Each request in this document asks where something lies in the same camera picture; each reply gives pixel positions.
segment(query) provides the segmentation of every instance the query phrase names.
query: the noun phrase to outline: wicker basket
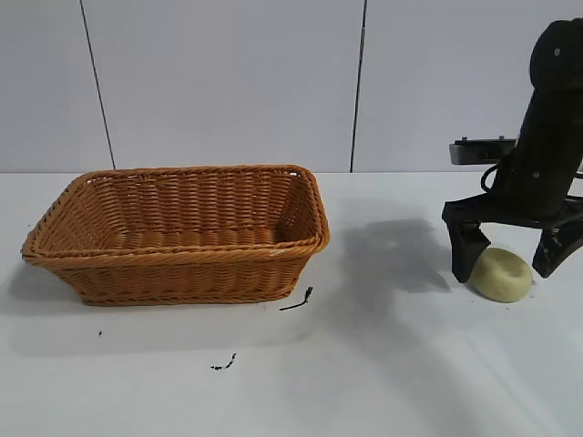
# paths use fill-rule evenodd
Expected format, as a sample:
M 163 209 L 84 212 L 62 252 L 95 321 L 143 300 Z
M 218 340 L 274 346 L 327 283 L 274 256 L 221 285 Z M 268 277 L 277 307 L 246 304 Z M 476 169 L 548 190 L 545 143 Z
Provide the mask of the wicker basket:
M 242 303 L 288 296 L 329 238 L 304 168 L 144 168 L 77 178 L 22 254 L 89 305 Z

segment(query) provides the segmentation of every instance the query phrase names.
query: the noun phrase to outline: white tabletop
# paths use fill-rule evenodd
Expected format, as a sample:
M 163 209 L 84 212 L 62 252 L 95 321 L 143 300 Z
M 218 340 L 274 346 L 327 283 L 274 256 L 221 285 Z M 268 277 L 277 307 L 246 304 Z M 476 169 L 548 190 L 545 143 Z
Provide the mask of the white tabletop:
M 114 309 L 19 257 L 73 176 L 0 175 L 0 435 L 583 432 L 583 253 L 516 304 L 457 284 L 441 210 L 477 174 L 320 175 L 332 242 L 288 299 Z M 534 255 L 534 230 L 484 231 Z

